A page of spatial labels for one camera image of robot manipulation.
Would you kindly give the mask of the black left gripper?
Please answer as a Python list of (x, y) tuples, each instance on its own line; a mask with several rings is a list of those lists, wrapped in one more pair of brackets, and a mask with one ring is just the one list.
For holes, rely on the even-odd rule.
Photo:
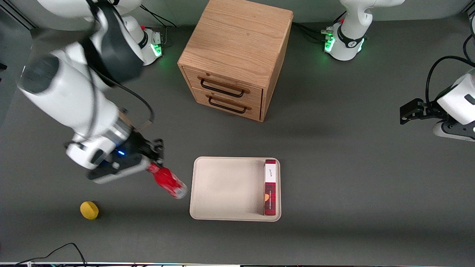
[(436, 101), (425, 103), (424, 100), (416, 98), (399, 108), (399, 123), (404, 125), (407, 120), (424, 119), (442, 119), (448, 118), (447, 112), (441, 108)]

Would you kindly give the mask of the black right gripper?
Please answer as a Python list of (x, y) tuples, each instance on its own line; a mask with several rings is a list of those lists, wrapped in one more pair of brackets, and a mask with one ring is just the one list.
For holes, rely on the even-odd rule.
[(126, 140), (127, 165), (138, 165), (145, 156), (150, 162), (158, 167), (163, 167), (163, 139), (155, 139), (152, 142), (145, 139), (137, 130), (132, 130)]

